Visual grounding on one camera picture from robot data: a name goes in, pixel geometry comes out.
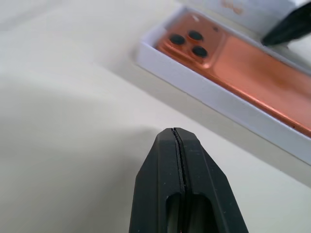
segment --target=copper smartphone back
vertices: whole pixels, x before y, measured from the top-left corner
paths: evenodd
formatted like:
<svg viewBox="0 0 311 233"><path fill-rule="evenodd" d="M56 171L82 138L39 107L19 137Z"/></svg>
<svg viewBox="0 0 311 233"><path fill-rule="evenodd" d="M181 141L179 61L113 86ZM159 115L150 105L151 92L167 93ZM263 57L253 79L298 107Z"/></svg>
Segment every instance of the copper smartphone back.
<svg viewBox="0 0 311 233"><path fill-rule="evenodd" d="M203 39L192 39L193 31ZM172 43L174 34L184 43ZM311 137L311 77L194 13L172 25L157 49Z"/></svg>

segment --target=smartphone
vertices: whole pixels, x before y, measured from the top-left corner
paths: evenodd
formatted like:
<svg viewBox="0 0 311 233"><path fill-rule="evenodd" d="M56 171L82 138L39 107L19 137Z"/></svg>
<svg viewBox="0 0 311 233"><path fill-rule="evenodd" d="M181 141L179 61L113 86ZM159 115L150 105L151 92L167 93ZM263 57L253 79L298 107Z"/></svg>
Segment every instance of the smartphone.
<svg viewBox="0 0 311 233"><path fill-rule="evenodd" d="M311 77L197 13L177 20L156 48L311 137Z"/></svg>

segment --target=phone box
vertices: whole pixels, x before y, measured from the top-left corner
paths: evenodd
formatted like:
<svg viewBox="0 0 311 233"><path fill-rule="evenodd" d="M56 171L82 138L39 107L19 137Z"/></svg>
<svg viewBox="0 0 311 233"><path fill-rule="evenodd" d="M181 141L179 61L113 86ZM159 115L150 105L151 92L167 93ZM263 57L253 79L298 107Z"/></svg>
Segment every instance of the phone box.
<svg viewBox="0 0 311 233"><path fill-rule="evenodd" d="M187 12L199 12L204 14L209 20L214 21L248 43L259 47L271 56L297 69L304 69L295 62L295 60L289 59L275 50L262 46L259 40L256 39L260 33L264 33L259 27L257 32L251 31L247 29L247 27L251 27L251 24L237 24L231 19L224 18L220 14L211 11L208 7L204 9L203 13L203 11L185 5L180 6L170 17L165 19L161 24L150 29L142 37L138 47L137 64L311 165L311 138L292 129L264 111L155 49L157 42L166 33L167 28Z"/></svg>

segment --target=clamp jaw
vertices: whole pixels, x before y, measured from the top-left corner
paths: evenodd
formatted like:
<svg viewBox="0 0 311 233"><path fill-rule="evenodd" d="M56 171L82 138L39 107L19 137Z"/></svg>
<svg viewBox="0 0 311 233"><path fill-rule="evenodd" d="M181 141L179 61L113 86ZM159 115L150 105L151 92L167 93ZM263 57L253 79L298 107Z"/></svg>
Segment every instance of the clamp jaw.
<svg viewBox="0 0 311 233"><path fill-rule="evenodd" d="M225 174L197 137L159 133L137 174L129 233L247 233Z"/></svg>

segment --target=white table surface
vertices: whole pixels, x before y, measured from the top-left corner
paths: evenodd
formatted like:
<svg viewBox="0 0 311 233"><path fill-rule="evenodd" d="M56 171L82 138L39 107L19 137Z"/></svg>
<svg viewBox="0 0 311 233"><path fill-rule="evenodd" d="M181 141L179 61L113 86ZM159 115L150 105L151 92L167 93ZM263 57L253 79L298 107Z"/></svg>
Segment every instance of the white table surface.
<svg viewBox="0 0 311 233"><path fill-rule="evenodd" d="M135 176L168 127L201 140L250 233L311 232L311 166L133 63L175 3L51 2L0 22L1 233L128 232Z"/></svg>

